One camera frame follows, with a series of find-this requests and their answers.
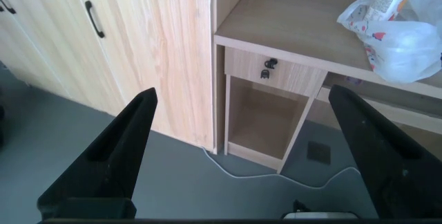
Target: open shelf compartment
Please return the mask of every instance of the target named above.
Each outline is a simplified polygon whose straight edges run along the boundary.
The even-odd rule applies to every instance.
[[[441,99],[328,73],[310,108],[308,120],[340,129],[328,102],[329,89],[335,84],[357,93],[429,152],[442,159]]]
[[[279,169],[308,97],[228,76],[226,152]]]

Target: wooden cabinet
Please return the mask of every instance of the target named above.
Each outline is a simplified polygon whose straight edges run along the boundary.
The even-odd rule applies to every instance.
[[[117,114],[124,108],[117,82],[80,0],[7,0],[70,98]]]
[[[27,34],[8,12],[0,12],[0,60],[20,80],[70,97]]]
[[[125,103],[155,87],[153,130],[213,147],[210,0],[91,1]]]
[[[152,130],[222,148],[224,58],[212,37],[239,0],[4,1],[18,29],[0,23],[0,59],[19,79],[112,115],[155,87]]]

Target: black object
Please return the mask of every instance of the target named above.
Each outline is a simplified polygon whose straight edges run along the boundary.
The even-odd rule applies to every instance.
[[[92,14],[90,13],[90,9],[92,8],[92,2],[90,2],[89,0],[87,0],[87,1],[84,3],[84,5],[85,5],[85,7],[86,7],[86,10],[88,11],[88,15],[89,15],[89,19],[90,19],[90,21],[92,22],[92,25],[94,25],[95,32],[97,33],[97,35],[98,35],[100,38],[103,38],[103,37],[104,37],[104,33],[103,33],[102,31],[99,31],[99,30],[98,30],[97,25],[95,25],[95,21],[94,21],[94,19],[93,19],[93,17],[92,17]]]
[[[332,162],[332,149],[329,145],[309,141],[307,144],[307,159],[330,165]]]
[[[5,118],[5,109],[3,108],[2,105],[0,105],[0,122]],[[3,129],[1,128],[0,125],[0,147],[3,145]]]
[[[264,66],[270,69],[275,69],[276,64],[278,64],[278,60],[275,58],[271,58],[270,60],[264,62]]]
[[[299,200],[295,200],[293,202],[293,210],[291,212],[283,214],[281,216],[281,219],[285,218],[290,213],[298,213],[298,212],[311,212],[311,210],[308,207],[306,207],[303,203],[301,203]]]
[[[442,162],[349,89],[329,101],[380,218],[441,218]]]
[[[41,218],[134,218],[131,199],[157,106],[141,92],[40,196]]]
[[[14,10],[14,8],[9,8],[9,7],[7,7],[7,5],[5,4],[5,2],[4,2],[3,0],[0,0],[0,2],[5,6],[6,10],[8,10],[8,12],[9,12],[10,14],[15,14],[15,13],[16,13],[15,10]]]
[[[263,69],[261,71],[261,79],[269,79],[270,78],[270,71],[267,69]]]

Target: white cable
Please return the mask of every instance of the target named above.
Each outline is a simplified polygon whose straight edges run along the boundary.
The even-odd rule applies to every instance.
[[[334,174],[329,180],[327,180],[327,182],[326,182],[323,186],[320,186],[320,187],[314,187],[314,186],[305,185],[305,184],[303,184],[303,183],[300,183],[300,182],[298,182],[298,181],[295,181],[295,180],[293,180],[293,179],[291,179],[291,178],[288,178],[288,177],[283,176],[283,175],[280,175],[280,174],[267,174],[267,175],[257,175],[257,176],[235,176],[235,175],[231,174],[230,172],[228,172],[227,170],[225,170],[220,164],[218,164],[218,162],[216,162],[216,161],[215,161],[215,160],[214,160],[214,159],[213,159],[213,158],[207,153],[207,151],[206,151],[205,148],[202,148],[202,147],[201,147],[201,149],[204,151],[204,153],[206,154],[207,158],[209,158],[210,160],[212,160],[212,162],[215,163],[215,165],[218,166],[218,167],[219,167],[224,173],[226,173],[226,174],[229,175],[230,177],[232,177],[232,178],[236,178],[236,179],[253,179],[253,178],[265,178],[265,177],[272,177],[272,176],[275,176],[275,177],[284,178],[285,180],[288,180],[288,181],[290,181],[290,182],[292,182],[292,183],[295,183],[295,184],[297,184],[297,185],[300,185],[300,186],[302,186],[302,187],[306,187],[307,189],[323,189],[323,188],[325,188],[325,187],[326,187],[326,186],[327,186],[327,185],[328,185],[333,179],[335,179],[337,176],[341,175],[341,174],[344,173],[345,171],[352,170],[352,171],[355,171],[355,172],[356,172],[357,174],[359,174],[359,175],[361,174],[357,168],[355,168],[355,167],[347,167],[347,168],[341,170],[340,172]]]

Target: black cabinet handle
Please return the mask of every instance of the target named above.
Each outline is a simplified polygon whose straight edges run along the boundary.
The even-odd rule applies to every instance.
[[[16,13],[15,10],[14,10],[14,8],[8,8],[3,0],[0,0],[0,1],[1,1],[1,3],[5,6],[6,10],[8,10],[8,12],[9,12],[10,14],[15,14],[15,13]]]
[[[99,31],[99,30],[97,29],[97,26],[95,25],[94,19],[92,18],[92,15],[91,15],[91,13],[90,13],[90,9],[92,8],[92,2],[90,2],[89,0],[87,0],[87,1],[84,3],[84,5],[85,5],[85,7],[86,7],[86,10],[88,11],[90,21],[92,22],[92,25],[94,25],[95,32],[97,33],[97,35],[98,35],[100,38],[103,38],[103,37],[104,37],[104,33],[103,33],[102,31]]]
[[[276,64],[278,64],[278,60],[275,58],[271,58],[269,61],[265,61],[264,66],[266,68],[275,69]]]

